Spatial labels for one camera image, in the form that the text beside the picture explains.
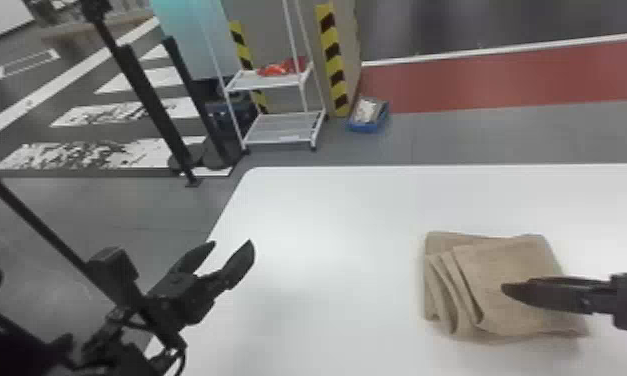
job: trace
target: blue container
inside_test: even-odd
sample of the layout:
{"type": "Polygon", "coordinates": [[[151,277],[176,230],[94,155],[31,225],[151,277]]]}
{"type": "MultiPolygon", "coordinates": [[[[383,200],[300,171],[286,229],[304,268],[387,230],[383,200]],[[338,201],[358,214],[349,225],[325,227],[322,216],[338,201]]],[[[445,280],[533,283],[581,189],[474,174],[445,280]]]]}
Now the blue container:
{"type": "Polygon", "coordinates": [[[390,105],[386,103],[385,107],[383,107],[383,110],[381,111],[381,114],[378,115],[378,119],[376,119],[376,122],[358,124],[353,122],[351,116],[350,120],[348,120],[348,124],[346,125],[346,127],[349,131],[352,132],[374,133],[378,131],[378,128],[383,126],[383,124],[385,124],[385,121],[388,119],[388,115],[390,114],[389,107],[390,105]]]}

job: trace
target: shelf leg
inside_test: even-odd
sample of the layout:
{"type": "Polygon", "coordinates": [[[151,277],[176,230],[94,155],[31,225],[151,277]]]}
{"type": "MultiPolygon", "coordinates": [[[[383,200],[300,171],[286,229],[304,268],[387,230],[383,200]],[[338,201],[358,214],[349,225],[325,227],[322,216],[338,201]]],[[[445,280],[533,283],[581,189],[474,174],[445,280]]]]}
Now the shelf leg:
{"type": "Polygon", "coordinates": [[[311,41],[308,39],[308,33],[306,33],[306,27],[304,24],[304,16],[301,13],[301,1],[294,0],[294,7],[297,11],[297,17],[299,18],[299,25],[301,26],[301,33],[304,36],[304,44],[306,45],[306,53],[311,59],[311,64],[313,64],[313,78],[315,79],[315,86],[318,89],[318,95],[320,97],[320,103],[322,103],[322,110],[327,113],[327,106],[325,105],[325,97],[322,94],[322,85],[320,84],[320,79],[318,78],[318,70],[315,67],[315,61],[313,61],[313,49],[311,48],[311,41]]]}

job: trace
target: black cable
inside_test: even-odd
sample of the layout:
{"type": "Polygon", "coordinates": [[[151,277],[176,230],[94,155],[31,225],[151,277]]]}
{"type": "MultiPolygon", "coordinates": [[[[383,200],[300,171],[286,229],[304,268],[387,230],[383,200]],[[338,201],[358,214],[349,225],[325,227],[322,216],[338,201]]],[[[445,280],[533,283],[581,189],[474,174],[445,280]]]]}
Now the black cable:
{"type": "Polygon", "coordinates": [[[187,364],[187,351],[182,350],[182,355],[180,355],[180,365],[178,366],[178,370],[175,371],[174,376],[182,375],[182,371],[185,370],[185,365],[187,364]]]}

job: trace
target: white floor marking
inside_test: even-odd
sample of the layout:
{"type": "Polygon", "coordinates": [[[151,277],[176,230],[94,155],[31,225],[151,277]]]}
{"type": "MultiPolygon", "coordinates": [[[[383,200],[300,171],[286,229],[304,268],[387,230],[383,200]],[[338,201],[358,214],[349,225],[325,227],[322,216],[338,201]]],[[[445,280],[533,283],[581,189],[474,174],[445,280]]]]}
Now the white floor marking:
{"type": "MultiPolygon", "coordinates": [[[[199,117],[192,99],[189,97],[166,98],[161,103],[171,119],[191,119],[199,117]]],[[[72,108],[56,119],[50,127],[81,127],[85,125],[120,124],[141,119],[147,112],[140,102],[113,103],[101,106],[72,108]]]]}
{"type": "Polygon", "coordinates": [[[59,58],[60,58],[60,56],[56,52],[56,50],[53,49],[53,48],[50,48],[49,50],[38,52],[38,53],[35,53],[33,55],[29,55],[29,56],[23,57],[21,59],[17,59],[15,61],[11,61],[11,62],[9,62],[7,64],[3,64],[3,65],[0,66],[0,80],[2,80],[5,77],[14,76],[15,74],[19,74],[19,73],[25,72],[25,71],[27,71],[29,69],[33,69],[33,68],[38,67],[38,66],[40,66],[42,64],[50,63],[50,62],[52,62],[54,60],[57,60],[59,58]],[[5,70],[8,67],[12,66],[12,65],[15,65],[15,64],[18,64],[18,63],[23,63],[26,60],[31,60],[31,59],[36,58],[36,57],[38,57],[40,55],[43,55],[43,54],[47,55],[47,58],[45,60],[43,60],[43,61],[38,61],[36,63],[32,63],[31,65],[24,66],[22,68],[19,68],[17,70],[12,71],[12,72],[7,72],[7,73],[5,72],[5,70]]]}
{"type": "MultiPolygon", "coordinates": [[[[144,36],[154,28],[159,26],[159,20],[151,18],[144,22],[137,28],[131,30],[128,34],[118,39],[118,43],[126,44],[133,43],[140,37],[144,36]]],[[[20,117],[26,115],[29,111],[40,105],[42,102],[53,97],[61,90],[68,87],[73,82],[77,81],[80,77],[89,73],[92,69],[96,68],[111,57],[107,48],[102,48],[89,56],[81,63],[68,69],[55,79],[49,81],[38,90],[29,94],[19,102],[8,107],[0,113],[0,131],[7,128],[10,124],[15,122],[20,117]]]]}
{"type": "MultiPolygon", "coordinates": [[[[185,144],[202,143],[204,136],[183,137],[185,144]]],[[[38,142],[24,144],[0,162],[0,170],[137,170],[168,168],[171,152],[161,138],[126,144],[113,141],[38,142]]],[[[228,176],[231,168],[194,169],[196,176],[228,176]]]]}
{"type": "MultiPolygon", "coordinates": [[[[152,87],[155,88],[182,85],[182,78],[180,78],[180,75],[175,67],[146,69],[145,75],[147,75],[147,78],[150,80],[152,87]]],[[[96,94],[114,93],[127,90],[131,90],[131,85],[129,84],[129,81],[126,80],[124,73],[120,73],[96,90],[96,94]]]]}
{"type": "Polygon", "coordinates": [[[362,62],[362,67],[382,67],[382,66],[397,65],[397,64],[423,63],[426,61],[460,59],[460,58],[475,57],[475,56],[500,55],[500,54],[510,54],[510,53],[528,52],[528,51],[540,51],[540,50],[549,50],[553,48],[576,47],[576,46],[586,46],[590,44],[614,43],[614,42],[627,42],[627,33],[605,35],[601,37],[567,39],[567,40],[559,40],[559,41],[553,41],[553,42],[516,44],[512,46],[505,46],[505,47],[483,48],[483,49],[477,49],[477,50],[464,50],[464,51],[455,51],[455,52],[444,52],[440,54],[431,54],[431,55],[419,55],[419,56],[409,56],[409,57],[398,57],[398,58],[392,58],[392,59],[364,61],[362,62]]]}
{"type": "Polygon", "coordinates": [[[153,49],[151,49],[145,55],[143,55],[143,57],[141,57],[140,60],[147,61],[147,60],[163,59],[167,57],[168,57],[168,52],[166,51],[166,48],[164,48],[164,46],[160,44],[154,47],[153,49]]]}

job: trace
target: metal rack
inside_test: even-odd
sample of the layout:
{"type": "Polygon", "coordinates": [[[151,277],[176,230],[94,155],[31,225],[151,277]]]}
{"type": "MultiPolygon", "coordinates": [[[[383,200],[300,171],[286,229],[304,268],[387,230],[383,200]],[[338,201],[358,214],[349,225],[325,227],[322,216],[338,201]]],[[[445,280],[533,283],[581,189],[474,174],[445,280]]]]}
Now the metal rack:
{"type": "MultiPolygon", "coordinates": [[[[317,149],[317,138],[327,116],[327,109],[325,107],[325,101],[322,94],[322,87],[320,80],[315,74],[315,63],[313,61],[313,51],[311,49],[311,43],[306,33],[304,26],[304,17],[301,12],[300,0],[282,0],[283,2],[283,14],[285,17],[285,23],[287,25],[287,32],[290,41],[290,49],[292,52],[292,58],[294,60],[294,66],[296,73],[276,76],[276,77],[263,77],[257,74],[255,70],[239,69],[234,75],[232,80],[228,84],[224,84],[223,80],[220,80],[222,85],[222,91],[224,93],[225,101],[229,108],[232,122],[234,123],[234,129],[238,136],[243,151],[248,150],[248,145],[257,144],[283,144],[283,143],[309,143],[311,150],[317,149]],[[299,66],[299,54],[297,52],[297,46],[295,43],[294,31],[292,27],[292,17],[290,15],[289,2],[294,2],[296,15],[301,27],[301,33],[304,39],[306,47],[308,64],[306,67],[299,66]],[[322,103],[322,109],[311,110],[306,99],[306,83],[308,79],[313,76],[317,87],[318,95],[320,96],[320,103],[322,103]],[[232,103],[229,98],[231,93],[239,91],[250,91],[259,89],[276,89],[285,87],[298,87],[299,94],[301,95],[301,102],[303,105],[303,112],[282,113],[282,114],[264,114],[257,106],[259,115],[254,120],[250,130],[246,133],[245,137],[241,135],[236,114],[232,108],[232,103]]],[[[206,44],[210,52],[210,56],[213,60],[215,70],[218,77],[222,77],[220,67],[217,62],[217,56],[215,50],[207,32],[204,30],[204,37],[206,44]]]]}

